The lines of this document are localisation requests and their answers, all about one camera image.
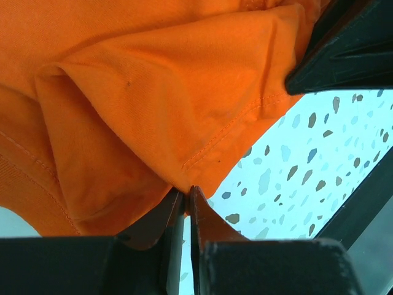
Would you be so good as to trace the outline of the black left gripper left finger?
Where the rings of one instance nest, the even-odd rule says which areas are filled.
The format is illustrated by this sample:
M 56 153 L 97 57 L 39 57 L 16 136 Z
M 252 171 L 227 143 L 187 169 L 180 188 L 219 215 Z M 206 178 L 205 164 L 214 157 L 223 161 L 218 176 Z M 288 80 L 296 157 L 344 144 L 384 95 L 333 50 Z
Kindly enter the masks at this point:
M 113 236 L 3 238 L 2 294 L 178 294 L 184 196 Z

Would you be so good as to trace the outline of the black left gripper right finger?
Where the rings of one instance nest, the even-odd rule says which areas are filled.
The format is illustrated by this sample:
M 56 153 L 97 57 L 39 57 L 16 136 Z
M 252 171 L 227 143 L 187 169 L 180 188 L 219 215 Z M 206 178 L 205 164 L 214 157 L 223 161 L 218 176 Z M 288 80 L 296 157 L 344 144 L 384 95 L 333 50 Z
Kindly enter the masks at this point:
M 250 240 L 189 196 L 195 294 L 363 294 L 349 256 L 332 239 Z

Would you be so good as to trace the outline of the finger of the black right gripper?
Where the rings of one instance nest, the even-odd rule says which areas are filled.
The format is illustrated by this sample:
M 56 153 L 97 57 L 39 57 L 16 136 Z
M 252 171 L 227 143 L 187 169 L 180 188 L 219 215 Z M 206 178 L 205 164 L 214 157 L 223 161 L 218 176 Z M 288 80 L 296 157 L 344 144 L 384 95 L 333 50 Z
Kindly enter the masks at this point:
M 392 0 L 330 1 L 285 86 L 290 95 L 391 89 Z

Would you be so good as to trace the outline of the orange t shirt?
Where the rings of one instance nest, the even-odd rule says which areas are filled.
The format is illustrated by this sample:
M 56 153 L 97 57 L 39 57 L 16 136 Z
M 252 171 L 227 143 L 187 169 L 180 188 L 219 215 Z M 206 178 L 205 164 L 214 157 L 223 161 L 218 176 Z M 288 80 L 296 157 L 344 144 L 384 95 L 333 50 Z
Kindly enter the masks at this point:
M 207 196 L 299 99 L 327 1 L 2 1 L 1 206 L 112 235 Z

